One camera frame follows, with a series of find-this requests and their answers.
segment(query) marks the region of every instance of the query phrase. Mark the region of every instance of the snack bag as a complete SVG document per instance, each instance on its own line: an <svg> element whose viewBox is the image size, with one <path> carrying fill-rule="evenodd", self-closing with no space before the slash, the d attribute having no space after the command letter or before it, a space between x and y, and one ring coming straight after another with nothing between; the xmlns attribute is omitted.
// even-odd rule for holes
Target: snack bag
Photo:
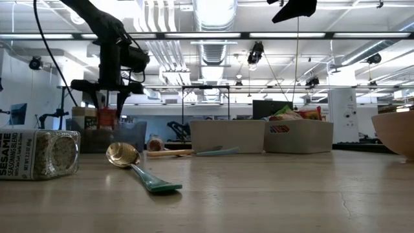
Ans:
<svg viewBox="0 0 414 233"><path fill-rule="evenodd" d="M298 111L303 119L322 120L321 107L318 106L315 110L301 110Z"/></svg>
<svg viewBox="0 0 414 233"><path fill-rule="evenodd" d="M277 111L273 116L270 117L269 121L275 120L299 120L303 119L302 116L290 110L289 106L286 105L283 109Z"/></svg>

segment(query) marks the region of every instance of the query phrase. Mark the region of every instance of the teal spoon handle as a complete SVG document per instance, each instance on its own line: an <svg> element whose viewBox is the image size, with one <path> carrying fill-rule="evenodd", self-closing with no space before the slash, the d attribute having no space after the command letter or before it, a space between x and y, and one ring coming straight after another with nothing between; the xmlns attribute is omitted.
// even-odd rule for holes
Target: teal spoon handle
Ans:
<svg viewBox="0 0 414 233"><path fill-rule="evenodd" d="M138 176L141 178L143 185L149 192L163 192L182 188L181 184L171 184L163 181L162 179L145 172L135 164L130 164L130 166L134 169L134 171L136 171Z"/></svg>

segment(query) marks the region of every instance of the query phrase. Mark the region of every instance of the table surface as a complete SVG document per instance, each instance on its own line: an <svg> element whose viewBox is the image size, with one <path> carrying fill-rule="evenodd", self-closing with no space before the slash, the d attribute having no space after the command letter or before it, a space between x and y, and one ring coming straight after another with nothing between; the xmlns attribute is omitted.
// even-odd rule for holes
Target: table surface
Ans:
<svg viewBox="0 0 414 233"><path fill-rule="evenodd" d="M144 190L133 170L81 155L76 175L0 181L2 232L413 232L414 164L333 151L144 159L183 189Z"/></svg>

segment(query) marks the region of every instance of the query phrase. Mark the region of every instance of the bottle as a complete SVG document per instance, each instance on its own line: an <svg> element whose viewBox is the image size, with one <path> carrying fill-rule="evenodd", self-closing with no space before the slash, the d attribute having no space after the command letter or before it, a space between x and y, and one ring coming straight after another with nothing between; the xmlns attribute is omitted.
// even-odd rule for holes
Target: bottle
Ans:
<svg viewBox="0 0 414 233"><path fill-rule="evenodd" d="M0 129L0 180L44 181L75 174L79 146L75 131Z"/></svg>
<svg viewBox="0 0 414 233"><path fill-rule="evenodd" d="M162 151L164 150L164 142L158 135L151 134L147 142L148 151Z"/></svg>

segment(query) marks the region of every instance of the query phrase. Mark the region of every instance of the gold spoon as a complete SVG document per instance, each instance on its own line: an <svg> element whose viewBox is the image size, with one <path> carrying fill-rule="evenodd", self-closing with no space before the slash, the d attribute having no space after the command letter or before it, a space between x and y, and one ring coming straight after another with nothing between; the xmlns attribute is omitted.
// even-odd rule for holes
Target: gold spoon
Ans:
<svg viewBox="0 0 414 233"><path fill-rule="evenodd" d="M171 184L141 170L137 166L140 162L140 154L129 144L121 142L112 143L106 151L106 157L111 164L119 168L132 167L149 192L163 192L182 188L181 184Z"/></svg>

